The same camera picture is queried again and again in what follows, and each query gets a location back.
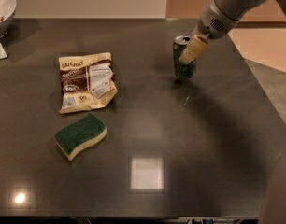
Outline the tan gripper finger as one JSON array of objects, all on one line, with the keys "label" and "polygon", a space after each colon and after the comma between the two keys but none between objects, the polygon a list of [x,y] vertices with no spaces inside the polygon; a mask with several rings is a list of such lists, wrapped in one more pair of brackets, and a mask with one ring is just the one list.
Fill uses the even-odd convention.
[{"label": "tan gripper finger", "polygon": [[203,52],[208,49],[208,39],[206,35],[195,35],[179,57],[179,61],[183,64],[189,64]]}]

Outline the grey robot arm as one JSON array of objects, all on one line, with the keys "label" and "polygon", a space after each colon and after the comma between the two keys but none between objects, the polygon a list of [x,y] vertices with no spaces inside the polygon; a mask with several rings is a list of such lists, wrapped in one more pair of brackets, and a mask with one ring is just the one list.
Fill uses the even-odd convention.
[{"label": "grey robot arm", "polygon": [[[189,64],[208,49],[209,41],[219,39],[234,29],[239,20],[251,9],[266,0],[211,0],[201,12],[191,33],[191,39],[179,56]],[[286,0],[276,0],[286,17]]]}]

